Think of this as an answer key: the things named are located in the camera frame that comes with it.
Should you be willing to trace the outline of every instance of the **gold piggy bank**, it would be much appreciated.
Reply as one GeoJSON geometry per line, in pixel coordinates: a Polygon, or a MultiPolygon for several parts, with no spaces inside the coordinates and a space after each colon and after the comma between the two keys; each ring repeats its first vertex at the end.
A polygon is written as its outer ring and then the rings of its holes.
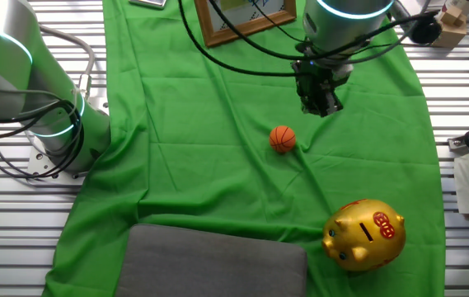
{"type": "Polygon", "coordinates": [[[362,199],[342,206],[324,226],[322,247],[347,271],[385,266],[401,253],[405,219],[390,205],[362,199]]]}

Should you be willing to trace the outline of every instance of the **green backdrop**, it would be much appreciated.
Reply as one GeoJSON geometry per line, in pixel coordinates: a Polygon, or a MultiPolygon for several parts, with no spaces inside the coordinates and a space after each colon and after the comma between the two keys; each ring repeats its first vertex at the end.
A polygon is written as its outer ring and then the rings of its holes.
{"type": "MultiPolygon", "coordinates": [[[[184,4],[203,42],[194,4],[184,4]]],[[[75,201],[44,296],[112,296],[136,223],[295,243],[308,255],[308,297],[443,295],[438,158],[402,48],[356,65],[337,92],[344,110],[322,119],[300,111],[293,78],[242,75],[206,60],[175,0],[163,11],[105,0],[104,16],[112,142],[75,201]],[[297,135],[286,155],[269,146],[277,125],[297,135]],[[362,198],[403,215],[407,242],[390,265],[348,274],[325,256],[321,231],[339,207],[362,198]]],[[[285,28],[303,37],[300,19],[285,28]]],[[[276,29],[251,38],[295,54],[276,29]]],[[[395,39],[388,31],[374,44],[395,39]]],[[[210,53],[241,68],[291,71],[242,41],[210,53]]]]}

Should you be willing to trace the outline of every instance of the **metal rail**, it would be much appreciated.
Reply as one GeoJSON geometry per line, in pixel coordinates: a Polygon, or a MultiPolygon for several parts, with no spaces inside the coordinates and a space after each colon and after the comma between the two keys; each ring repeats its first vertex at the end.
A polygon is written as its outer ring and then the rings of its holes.
{"type": "MultiPolygon", "coordinates": [[[[93,104],[105,109],[106,46],[101,1],[41,0],[31,5],[42,24],[73,33],[94,48],[97,60],[91,97],[97,99],[93,104]]],[[[67,41],[49,35],[44,39],[77,83],[87,55],[67,41]]],[[[457,212],[453,180],[456,155],[447,146],[447,138],[469,130],[469,34],[453,50],[406,47],[406,53],[427,97],[441,167],[447,226],[445,295],[469,297],[469,219],[457,212]]],[[[0,133],[12,127],[2,125],[0,133]]],[[[5,155],[21,167],[27,166],[30,152],[30,143],[24,137],[0,140],[5,155]]],[[[76,189],[67,187],[35,189],[0,172],[0,295],[41,294],[76,193],[76,189]]]]}

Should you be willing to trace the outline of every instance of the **gray cushion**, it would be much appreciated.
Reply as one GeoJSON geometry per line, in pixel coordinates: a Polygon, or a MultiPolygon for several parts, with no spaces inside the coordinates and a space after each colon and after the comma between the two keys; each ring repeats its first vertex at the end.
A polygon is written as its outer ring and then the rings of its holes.
{"type": "Polygon", "coordinates": [[[306,272],[289,243],[138,224],[115,297],[303,297],[306,272]]]}

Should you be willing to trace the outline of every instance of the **small orange ball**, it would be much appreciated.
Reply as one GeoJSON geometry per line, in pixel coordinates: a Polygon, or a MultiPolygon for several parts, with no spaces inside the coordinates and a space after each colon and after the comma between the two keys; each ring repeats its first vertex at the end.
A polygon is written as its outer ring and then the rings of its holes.
{"type": "Polygon", "coordinates": [[[270,147],[279,153],[287,153],[293,149],[297,142],[293,129],[288,126],[278,126],[270,131],[269,144],[270,147]]]}

